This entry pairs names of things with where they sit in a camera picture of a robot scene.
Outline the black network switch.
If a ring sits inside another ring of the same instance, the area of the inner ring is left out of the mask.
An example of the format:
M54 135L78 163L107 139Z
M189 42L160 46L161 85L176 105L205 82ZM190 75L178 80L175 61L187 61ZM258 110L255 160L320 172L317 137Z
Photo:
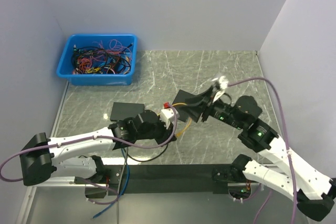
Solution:
M187 108L189 107L186 103L185 100L187 98L191 98L193 96L195 96L197 94L191 94L189 92L186 92L184 90L179 90L174 101L173 104L176 104L175 108L177 109L177 111L179 112L179 120L186 122L189 117L188 115L188 110Z
M144 111L142 103L114 102L110 114L110 121L119 121L133 118Z

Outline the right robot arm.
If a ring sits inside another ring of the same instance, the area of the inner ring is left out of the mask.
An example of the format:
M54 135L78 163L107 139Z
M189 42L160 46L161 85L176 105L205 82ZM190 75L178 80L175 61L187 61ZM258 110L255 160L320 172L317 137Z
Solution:
M232 162L232 178L238 182L248 179L264 184L292 200L297 209L310 219L322 221L334 206L335 180L286 148L284 139L259 119L262 109L252 96L243 95L230 105L220 99L224 91L215 92L213 89L210 87L187 98L183 110L194 122L204 122L211 116L240 130L238 138L247 148L281 170L276 172L240 154Z

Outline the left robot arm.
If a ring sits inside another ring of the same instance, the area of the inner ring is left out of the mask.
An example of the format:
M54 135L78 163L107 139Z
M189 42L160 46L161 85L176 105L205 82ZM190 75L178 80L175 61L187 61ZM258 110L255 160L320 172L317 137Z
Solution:
M138 140L155 140L157 146L163 146L176 139L178 118L175 109L163 109L160 114L145 110L85 134L48 138L45 133L38 133L19 156L23 183L34 186L51 177L66 176L99 183L106 175L101 158L94 155L80 160L80 155L136 146Z

